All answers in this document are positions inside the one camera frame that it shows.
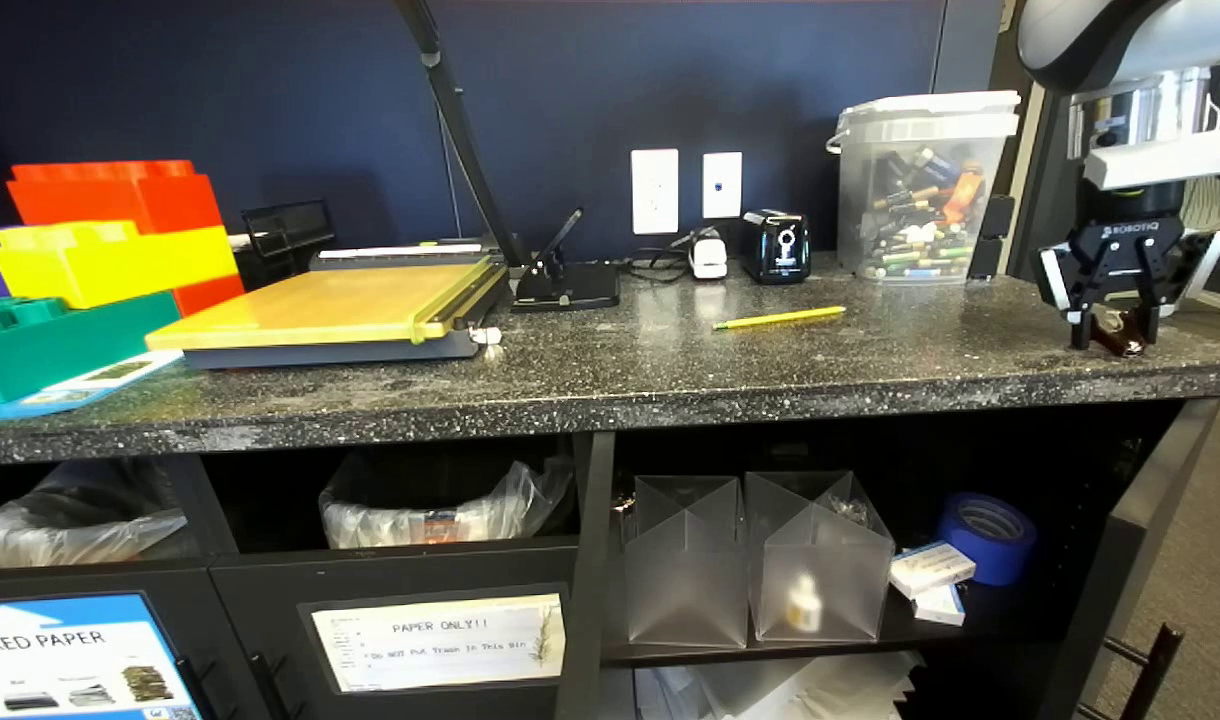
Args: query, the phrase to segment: white outlet cover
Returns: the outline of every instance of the white outlet cover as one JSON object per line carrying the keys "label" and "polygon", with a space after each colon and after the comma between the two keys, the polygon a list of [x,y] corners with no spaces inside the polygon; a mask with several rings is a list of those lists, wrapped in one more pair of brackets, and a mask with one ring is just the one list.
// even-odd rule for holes
{"label": "white outlet cover", "polygon": [[699,157],[699,217],[725,222],[741,217],[741,151],[703,151]]}
{"label": "white outlet cover", "polygon": [[631,150],[631,231],[680,231],[680,150]]}

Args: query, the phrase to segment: clear plastic bag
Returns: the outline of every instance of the clear plastic bag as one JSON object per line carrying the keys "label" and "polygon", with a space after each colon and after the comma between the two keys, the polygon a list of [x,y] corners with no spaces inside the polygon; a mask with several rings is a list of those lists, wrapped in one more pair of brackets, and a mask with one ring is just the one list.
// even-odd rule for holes
{"label": "clear plastic bag", "polygon": [[0,568],[156,559],[181,527],[156,465],[71,459],[0,505]]}
{"label": "clear plastic bag", "polygon": [[552,515],[568,486],[568,458],[550,458],[546,471],[513,459],[489,497],[457,510],[385,510],[389,479],[338,479],[319,492],[319,512],[334,548],[517,541]]}

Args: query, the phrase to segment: black wall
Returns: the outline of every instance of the black wall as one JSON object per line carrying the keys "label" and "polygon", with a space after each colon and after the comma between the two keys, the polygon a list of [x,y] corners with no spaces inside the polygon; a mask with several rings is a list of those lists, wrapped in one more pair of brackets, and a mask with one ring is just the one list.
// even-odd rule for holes
{"label": "black wall", "polygon": [[[506,222],[537,245],[583,204],[576,258],[635,250],[615,161],[648,133],[688,151],[693,225],[699,150],[730,139],[751,151],[747,204],[826,217],[829,125],[923,92],[943,21],[943,0],[434,8]],[[434,95],[393,0],[0,0],[0,177],[79,157],[193,157],[232,229],[306,198],[340,225],[451,229]]]}

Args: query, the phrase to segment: white label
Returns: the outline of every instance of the white label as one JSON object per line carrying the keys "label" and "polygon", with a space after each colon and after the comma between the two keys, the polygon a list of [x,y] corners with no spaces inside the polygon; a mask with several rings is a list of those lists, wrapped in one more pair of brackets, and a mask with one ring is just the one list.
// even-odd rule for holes
{"label": "white label", "polygon": [[552,680],[565,669],[562,595],[491,595],[312,614],[340,693]]}
{"label": "white label", "polygon": [[0,606],[0,718],[196,720],[141,595]]}
{"label": "white label", "polygon": [[680,150],[631,151],[631,231],[635,237],[680,231]]}
{"label": "white label", "polygon": [[703,151],[699,161],[699,217],[741,217],[741,151]]}

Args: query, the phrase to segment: small black device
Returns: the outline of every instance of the small black device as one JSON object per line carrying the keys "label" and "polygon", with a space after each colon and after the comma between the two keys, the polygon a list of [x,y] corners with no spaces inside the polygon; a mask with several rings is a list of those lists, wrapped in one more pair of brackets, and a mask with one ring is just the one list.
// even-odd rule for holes
{"label": "small black device", "polygon": [[799,213],[741,217],[741,264],[762,283],[799,283],[812,274],[812,231]]}
{"label": "small black device", "polygon": [[533,251],[520,267],[513,298],[517,312],[565,312],[565,307],[608,307],[615,305],[615,264],[568,264],[562,245],[579,225],[579,208],[562,225],[555,240],[546,251]]}

